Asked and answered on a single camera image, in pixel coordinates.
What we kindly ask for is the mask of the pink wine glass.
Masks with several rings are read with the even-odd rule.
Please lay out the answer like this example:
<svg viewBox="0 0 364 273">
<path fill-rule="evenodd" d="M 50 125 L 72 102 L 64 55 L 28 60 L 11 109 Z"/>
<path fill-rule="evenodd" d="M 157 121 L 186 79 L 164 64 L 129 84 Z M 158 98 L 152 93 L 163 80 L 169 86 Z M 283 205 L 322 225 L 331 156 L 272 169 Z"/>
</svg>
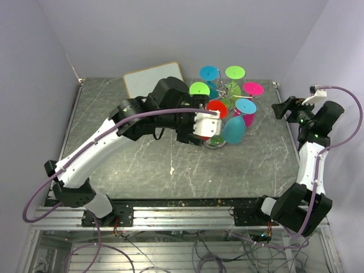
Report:
<svg viewBox="0 0 364 273">
<path fill-rule="evenodd" d="M 247 82 L 243 85 L 243 89 L 249 94 L 249 97 L 245 100 L 245 106 L 247 110 L 244 110 L 242 117 L 246 127 L 250 127 L 254 121 L 257 106 L 253 102 L 254 97 L 259 97 L 264 93 L 264 88 L 258 83 Z"/>
</svg>

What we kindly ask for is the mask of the green wine glass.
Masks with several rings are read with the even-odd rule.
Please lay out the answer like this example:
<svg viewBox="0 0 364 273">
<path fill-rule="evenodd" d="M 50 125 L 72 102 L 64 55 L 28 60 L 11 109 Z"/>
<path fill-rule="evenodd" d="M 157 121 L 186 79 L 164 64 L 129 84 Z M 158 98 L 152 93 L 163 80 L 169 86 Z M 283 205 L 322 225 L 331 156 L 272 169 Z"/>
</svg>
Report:
<svg viewBox="0 0 364 273">
<path fill-rule="evenodd" d="M 225 74 L 231 79 L 231 82 L 225 85 L 227 98 L 223 98 L 221 101 L 227 108 L 232 108 L 236 101 L 241 98 L 242 92 L 239 81 L 245 77 L 246 72 L 244 68 L 232 65 L 226 68 Z"/>
<path fill-rule="evenodd" d="M 190 87 L 189 87 L 189 94 L 190 95 L 205 95 L 205 96 L 209 96 L 210 95 L 210 87 L 207 86 L 206 83 L 204 82 L 194 82 Z"/>
</svg>

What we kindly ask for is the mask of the blue wine glass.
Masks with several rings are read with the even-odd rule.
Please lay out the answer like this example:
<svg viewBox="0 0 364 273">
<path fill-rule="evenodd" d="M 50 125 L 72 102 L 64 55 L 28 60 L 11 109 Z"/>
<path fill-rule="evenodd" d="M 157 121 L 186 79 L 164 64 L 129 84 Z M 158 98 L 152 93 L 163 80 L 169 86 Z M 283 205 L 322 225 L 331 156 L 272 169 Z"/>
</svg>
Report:
<svg viewBox="0 0 364 273">
<path fill-rule="evenodd" d="M 246 98 L 240 98 L 236 101 L 238 115 L 230 118 L 223 128 L 222 138 L 228 144 L 239 144 L 245 134 L 246 125 L 242 117 L 244 110 L 247 110 L 245 100 Z"/>
<path fill-rule="evenodd" d="M 217 85 L 214 83 L 214 80 L 216 80 L 218 76 L 218 69 L 212 65 L 207 65 L 200 69 L 200 77 L 205 81 L 210 89 L 210 100 L 218 98 Z"/>
</svg>

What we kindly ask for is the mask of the red wine glass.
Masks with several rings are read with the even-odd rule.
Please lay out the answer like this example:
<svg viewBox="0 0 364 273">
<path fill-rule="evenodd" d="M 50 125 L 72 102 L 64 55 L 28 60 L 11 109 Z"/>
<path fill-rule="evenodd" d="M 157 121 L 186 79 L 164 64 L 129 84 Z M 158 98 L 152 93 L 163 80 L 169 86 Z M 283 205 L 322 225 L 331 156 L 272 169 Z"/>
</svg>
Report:
<svg viewBox="0 0 364 273">
<path fill-rule="evenodd" d="M 228 114 L 227 107 L 221 101 L 218 101 L 218 100 L 213 100 L 213 101 L 208 102 L 208 104 L 206 106 L 206 110 L 209 110 L 209 111 L 218 110 L 220 112 L 221 120 L 223 120 Z M 203 140 L 210 139 L 208 137 L 203 137 L 203 136 L 201 136 L 201 138 Z"/>
</svg>

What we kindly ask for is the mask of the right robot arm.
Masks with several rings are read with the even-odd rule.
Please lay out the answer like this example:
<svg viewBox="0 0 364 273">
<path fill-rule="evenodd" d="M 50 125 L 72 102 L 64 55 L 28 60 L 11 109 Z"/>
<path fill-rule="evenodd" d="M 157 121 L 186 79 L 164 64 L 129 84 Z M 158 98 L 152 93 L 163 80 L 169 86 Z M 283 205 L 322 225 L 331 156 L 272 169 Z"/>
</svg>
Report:
<svg viewBox="0 0 364 273">
<path fill-rule="evenodd" d="M 324 189 L 324 165 L 331 144 L 329 133 L 345 110 L 336 102 L 326 101 L 313 113 L 314 105 L 295 96 L 273 104 L 272 109 L 276 119 L 290 112 L 287 122 L 299 126 L 299 172 L 296 182 L 280 197 L 260 197 L 258 207 L 250 212 L 251 220 L 263 225 L 271 219 L 296 236 L 307 237 L 332 208 L 333 201 Z"/>
</svg>

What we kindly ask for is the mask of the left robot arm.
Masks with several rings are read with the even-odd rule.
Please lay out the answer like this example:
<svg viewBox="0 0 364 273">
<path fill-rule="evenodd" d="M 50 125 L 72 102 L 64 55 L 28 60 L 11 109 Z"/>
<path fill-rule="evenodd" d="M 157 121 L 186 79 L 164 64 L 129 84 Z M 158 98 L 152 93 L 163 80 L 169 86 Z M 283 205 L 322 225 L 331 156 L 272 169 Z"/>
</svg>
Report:
<svg viewBox="0 0 364 273">
<path fill-rule="evenodd" d="M 124 145 L 155 135 L 156 129 L 175 130 L 177 141 L 202 145 L 215 132 L 203 123 L 218 118 L 206 109 L 208 101 L 207 94 L 191 94 L 183 80 L 172 76 L 160 79 L 145 96 L 123 100 L 80 147 L 63 160 L 45 163 L 54 183 L 55 207 L 83 207 L 95 223 L 111 225 L 117 209 L 108 195 L 91 186 L 90 175 Z"/>
</svg>

